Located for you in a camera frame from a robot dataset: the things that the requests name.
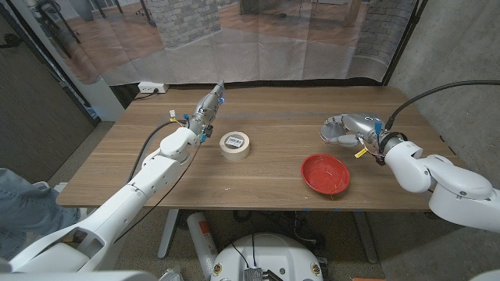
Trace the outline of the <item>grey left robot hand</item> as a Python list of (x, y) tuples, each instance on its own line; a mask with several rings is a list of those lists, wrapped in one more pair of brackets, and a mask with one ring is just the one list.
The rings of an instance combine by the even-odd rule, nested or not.
[(195, 134), (201, 134), (215, 120), (220, 106), (225, 102), (224, 90), (224, 80), (220, 80), (196, 105), (188, 126)]

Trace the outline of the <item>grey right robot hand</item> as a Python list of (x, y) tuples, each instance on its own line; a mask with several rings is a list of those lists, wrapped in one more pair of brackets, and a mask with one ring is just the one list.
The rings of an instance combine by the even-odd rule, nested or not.
[(384, 125), (375, 115), (368, 113), (343, 113), (326, 119), (320, 128), (321, 139), (328, 144), (339, 144), (355, 147), (361, 144), (372, 144), (377, 154), (384, 153), (382, 143), (388, 140), (388, 133), (377, 125)]

